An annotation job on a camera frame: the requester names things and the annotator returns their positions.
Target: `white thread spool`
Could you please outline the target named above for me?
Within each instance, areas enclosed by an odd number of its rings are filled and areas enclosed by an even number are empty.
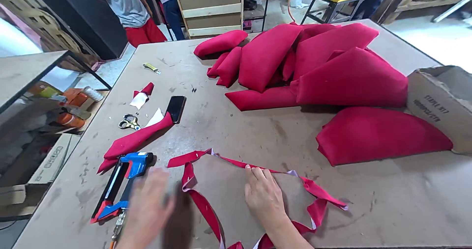
[[[98,93],[98,91],[92,89],[90,86],[86,86],[85,88],[83,88],[82,92],[96,102],[99,102],[103,99],[103,95]]]

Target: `black panel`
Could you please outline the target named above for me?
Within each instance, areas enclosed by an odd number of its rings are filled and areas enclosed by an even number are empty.
[[[43,0],[102,59],[121,56],[127,38],[118,17],[100,0]]]

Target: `smartphone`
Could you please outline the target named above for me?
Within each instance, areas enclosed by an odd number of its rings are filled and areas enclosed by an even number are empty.
[[[187,97],[185,96],[172,96],[170,98],[166,112],[169,112],[170,118],[172,118],[172,122],[174,122],[174,124],[178,124],[180,122],[180,117],[182,117],[186,100]]]

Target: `yellow utility knife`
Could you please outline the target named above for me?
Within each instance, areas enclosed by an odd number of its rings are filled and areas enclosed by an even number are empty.
[[[158,73],[159,75],[161,74],[161,72],[155,66],[151,65],[150,63],[144,63],[143,67],[149,68],[150,70]]]

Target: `cardboard box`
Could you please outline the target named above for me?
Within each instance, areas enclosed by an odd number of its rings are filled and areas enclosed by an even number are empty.
[[[38,149],[33,145],[35,141],[18,156],[0,178],[0,221],[20,219],[34,212],[79,139],[78,135],[61,134],[39,167],[28,158]]]
[[[457,66],[408,76],[407,107],[451,139],[454,153],[472,153],[472,75]]]

